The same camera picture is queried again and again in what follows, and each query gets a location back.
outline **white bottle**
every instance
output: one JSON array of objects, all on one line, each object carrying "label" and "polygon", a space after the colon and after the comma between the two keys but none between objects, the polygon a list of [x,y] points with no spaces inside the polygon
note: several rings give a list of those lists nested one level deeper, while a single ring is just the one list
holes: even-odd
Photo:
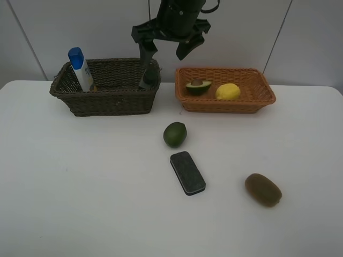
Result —
[{"label": "white bottle", "polygon": [[68,57],[75,72],[77,79],[84,92],[94,91],[96,87],[92,78],[90,68],[88,68],[87,61],[79,47],[74,47],[69,50]]}]

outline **lemon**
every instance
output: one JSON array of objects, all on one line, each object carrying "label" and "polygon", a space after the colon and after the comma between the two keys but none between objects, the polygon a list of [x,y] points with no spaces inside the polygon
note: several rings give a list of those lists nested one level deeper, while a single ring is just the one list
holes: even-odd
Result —
[{"label": "lemon", "polygon": [[215,98],[223,100],[235,100],[241,95],[241,90],[237,85],[229,83],[218,87]]}]

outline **kiwi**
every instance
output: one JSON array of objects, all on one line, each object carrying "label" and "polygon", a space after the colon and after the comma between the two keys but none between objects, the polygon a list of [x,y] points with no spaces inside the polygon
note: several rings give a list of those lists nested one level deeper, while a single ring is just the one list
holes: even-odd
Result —
[{"label": "kiwi", "polygon": [[259,203],[267,207],[275,206],[282,197],[276,184],[261,174],[251,174],[245,180],[245,188]]},{"label": "kiwi", "polygon": [[211,84],[210,81],[194,79],[191,83],[186,84],[186,88],[192,95],[202,95],[210,88]]}]

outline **avocado half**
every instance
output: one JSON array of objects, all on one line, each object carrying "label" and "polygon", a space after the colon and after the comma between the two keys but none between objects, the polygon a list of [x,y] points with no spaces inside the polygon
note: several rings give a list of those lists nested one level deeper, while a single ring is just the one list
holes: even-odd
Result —
[{"label": "avocado half", "polygon": [[210,88],[211,84],[210,81],[195,79],[191,83],[187,83],[186,88],[192,95],[202,95]]}]

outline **blue bottle cap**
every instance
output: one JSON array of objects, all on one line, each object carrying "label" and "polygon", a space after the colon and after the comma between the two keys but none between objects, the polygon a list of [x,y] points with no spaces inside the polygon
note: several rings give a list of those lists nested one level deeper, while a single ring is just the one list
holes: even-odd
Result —
[{"label": "blue bottle cap", "polygon": [[78,70],[84,63],[84,55],[79,47],[73,47],[68,52],[68,57],[74,70]]}]

